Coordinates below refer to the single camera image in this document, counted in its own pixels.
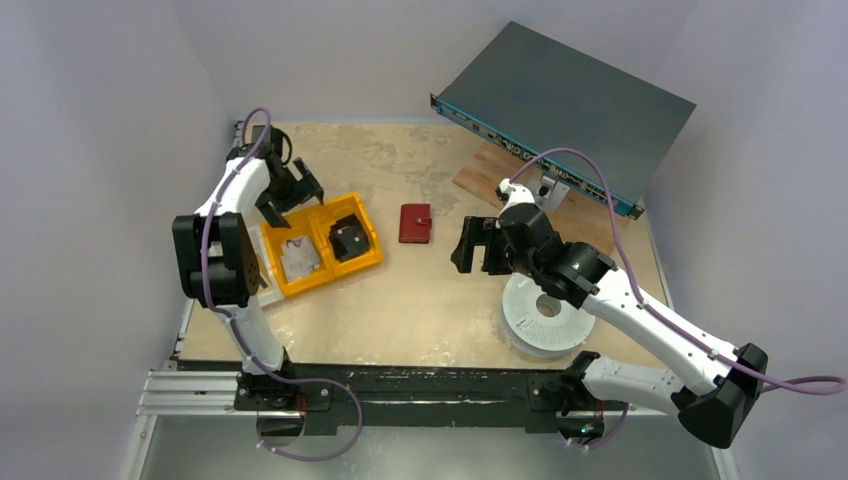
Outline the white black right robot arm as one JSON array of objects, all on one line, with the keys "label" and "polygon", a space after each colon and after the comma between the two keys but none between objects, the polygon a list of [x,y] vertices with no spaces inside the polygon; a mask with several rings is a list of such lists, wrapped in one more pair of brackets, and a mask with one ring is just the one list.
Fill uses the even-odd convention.
[{"label": "white black right robot arm", "polygon": [[561,239],[529,189],[503,180],[496,194],[504,206],[496,217],[467,216],[451,261],[472,268],[484,249],[483,271],[516,274],[575,310],[603,320],[663,363],[650,368],[582,351],[553,385],[563,413],[590,402],[619,401],[676,417],[703,443],[727,449],[764,391],[768,365],[753,343],[735,346],[706,333],[657,301],[631,273],[585,242]]}]

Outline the red leather card holder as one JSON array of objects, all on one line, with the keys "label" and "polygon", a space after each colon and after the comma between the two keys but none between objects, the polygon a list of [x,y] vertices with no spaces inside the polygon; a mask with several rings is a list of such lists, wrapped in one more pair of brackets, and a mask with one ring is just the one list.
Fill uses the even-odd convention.
[{"label": "red leather card holder", "polygon": [[400,207],[398,241],[427,244],[431,240],[432,217],[428,203],[406,203]]}]

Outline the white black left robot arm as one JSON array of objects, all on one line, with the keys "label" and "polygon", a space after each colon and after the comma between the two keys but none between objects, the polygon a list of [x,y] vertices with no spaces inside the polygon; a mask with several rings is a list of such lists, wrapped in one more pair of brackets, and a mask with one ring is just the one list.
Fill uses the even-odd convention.
[{"label": "white black left robot arm", "polygon": [[192,214],[172,222],[178,275],[184,294],[213,312],[237,346],[238,410],[304,410],[306,396],[286,348],[271,332],[259,303],[264,285],[247,217],[258,210],[273,228],[290,228],[287,212],[324,189],[290,137],[265,125],[245,128],[225,161],[225,173]]}]

